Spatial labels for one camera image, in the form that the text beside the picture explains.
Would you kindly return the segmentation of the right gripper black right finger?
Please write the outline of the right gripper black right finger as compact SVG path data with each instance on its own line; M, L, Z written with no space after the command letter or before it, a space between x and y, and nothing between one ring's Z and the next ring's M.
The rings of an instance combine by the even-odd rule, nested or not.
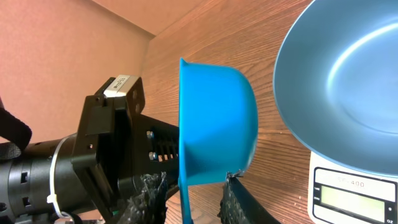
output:
M228 172L218 217L222 224L280 224L239 181L243 172Z

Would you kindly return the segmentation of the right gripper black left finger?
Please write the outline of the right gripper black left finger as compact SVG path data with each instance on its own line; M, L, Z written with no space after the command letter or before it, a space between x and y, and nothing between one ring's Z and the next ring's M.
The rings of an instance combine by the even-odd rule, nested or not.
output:
M139 193L127 200L127 207L118 223L164 224L167 213L167 174L144 174L140 176L140 181Z

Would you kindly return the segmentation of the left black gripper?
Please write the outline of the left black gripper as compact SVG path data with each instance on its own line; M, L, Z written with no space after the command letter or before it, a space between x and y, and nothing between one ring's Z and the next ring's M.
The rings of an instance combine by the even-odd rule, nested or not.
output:
M113 219L121 198L119 169L132 140L132 119L135 188L141 186L140 176L165 172L169 199L178 192L179 176L179 128L139 114L145 105L141 77L126 96L107 98L103 93L114 79L85 98L71 158L75 174L106 221Z

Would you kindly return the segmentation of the blue plastic measuring scoop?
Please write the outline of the blue plastic measuring scoop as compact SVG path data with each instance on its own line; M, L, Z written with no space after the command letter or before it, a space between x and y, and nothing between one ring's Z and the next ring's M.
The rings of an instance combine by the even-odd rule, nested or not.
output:
M179 65L179 178L182 220L192 223L188 188L245 172L258 139L258 112L248 79L233 67Z

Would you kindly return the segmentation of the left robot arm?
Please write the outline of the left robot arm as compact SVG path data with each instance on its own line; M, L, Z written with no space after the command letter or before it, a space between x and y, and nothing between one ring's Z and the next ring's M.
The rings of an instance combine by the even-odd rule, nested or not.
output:
M178 191L178 127L145 116L142 80L109 78L87 96L74 134L31 142L1 110L1 222L163 223Z

